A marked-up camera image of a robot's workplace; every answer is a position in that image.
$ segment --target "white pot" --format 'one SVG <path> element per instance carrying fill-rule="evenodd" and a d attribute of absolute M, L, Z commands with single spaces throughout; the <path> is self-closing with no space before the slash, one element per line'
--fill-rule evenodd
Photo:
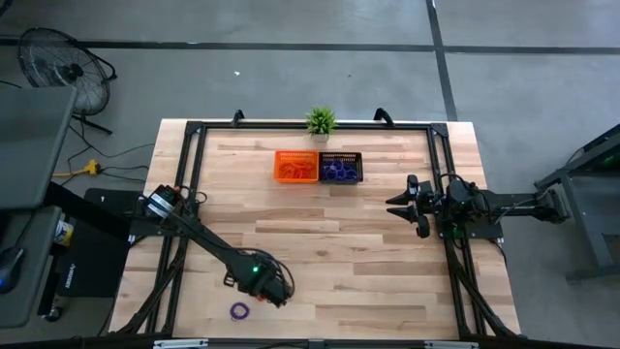
<path fill-rule="evenodd" d="M 312 140 L 314 140 L 314 142 L 325 143 L 329 140 L 329 135 L 314 135 L 312 136 Z"/>

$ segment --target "orange basket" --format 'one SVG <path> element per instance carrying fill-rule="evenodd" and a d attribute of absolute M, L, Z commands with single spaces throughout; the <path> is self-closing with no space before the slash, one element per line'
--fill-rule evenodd
<path fill-rule="evenodd" d="M 276 150 L 273 178 L 282 183 L 314 183 L 319 180 L 319 152 Z"/>

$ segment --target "wooden tabletop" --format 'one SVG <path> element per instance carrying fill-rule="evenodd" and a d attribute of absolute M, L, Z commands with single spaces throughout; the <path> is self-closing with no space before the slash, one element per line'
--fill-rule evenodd
<path fill-rule="evenodd" d="M 162 120 L 146 193 L 174 183 L 185 122 Z M 456 171 L 484 187 L 473 125 L 449 123 L 449 137 Z M 273 179 L 274 150 L 316 148 L 362 152 L 364 181 L 338 186 Z M 271 252 L 293 272 L 296 292 L 279 309 L 258 302 L 224 286 L 225 267 L 191 243 L 174 335 L 457 338 L 442 242 L 435 232 L 418 238 L 415 225 L 386 213 L 385 200 L 404 191 L 409 174 L 431 179 L 426 136 L 420 131 L 337 131 L 320 147 L 302 130 L 209 130 L 199 184 L 208 196 L 200 208 L 203 224 L 234 246 Z M 161 238 L 146 238 L 129 252 L 111 331 L 127 323 L 151 291 L 161 243 Z M 518 332 L 501 254 L 485 240 L 473 240 L 472 251 L 480 291 Z M 463 299 L 473 329 L 471 302 Z M 237 301 L 246 302 L 251 312 L 233 322 L 229 311 Z M 165 294 L 160 326 L 167 304 Z"/>

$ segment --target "purple ring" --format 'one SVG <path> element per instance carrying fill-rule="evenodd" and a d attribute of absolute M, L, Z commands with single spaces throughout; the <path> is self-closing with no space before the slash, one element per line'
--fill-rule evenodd
<path fill-rule="evenodd" d="M 244 312 L 237 314 L 235 311 L 238 307 L 242 308 Z M 250 315 L 250 308 L 244 302 L 238 301 L 231 306 L 231 316 L 233 320 L 243 320 L 248 317 L 248 315 Z"/>

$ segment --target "blue basket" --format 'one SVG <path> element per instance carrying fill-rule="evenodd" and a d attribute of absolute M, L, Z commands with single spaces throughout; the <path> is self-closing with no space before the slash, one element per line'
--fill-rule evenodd
<path fill-rule="evenodd" d="M 319 181 L 324 184 L 357 184 L 364 181 L 361 153 L 320 152 Z"/>

